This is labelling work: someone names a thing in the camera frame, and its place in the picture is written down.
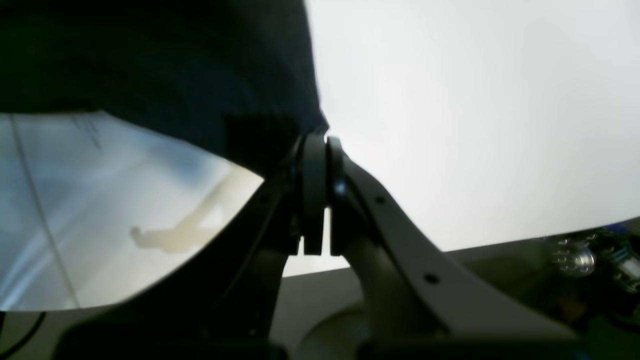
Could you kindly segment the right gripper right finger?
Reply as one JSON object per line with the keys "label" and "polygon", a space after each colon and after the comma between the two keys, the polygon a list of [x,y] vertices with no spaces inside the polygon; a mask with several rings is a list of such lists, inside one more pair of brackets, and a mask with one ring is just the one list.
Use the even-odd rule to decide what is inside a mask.
{"label": "right gripper right finger", "polygon": [[359,360],[578,360],[572,331],[440,251],[391,194],[327,139],[331,240],[359,279]]}

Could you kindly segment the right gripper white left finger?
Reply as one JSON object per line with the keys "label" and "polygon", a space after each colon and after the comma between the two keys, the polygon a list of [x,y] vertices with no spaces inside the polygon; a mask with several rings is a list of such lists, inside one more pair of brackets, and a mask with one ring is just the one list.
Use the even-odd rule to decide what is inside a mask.
{"label": "right gripper white left finger", "polygon": [[322,253],[327,151],[298,141],[203,250],[149,289],[67,330],[55,360],[286,360],[270,328],[288,258]]}

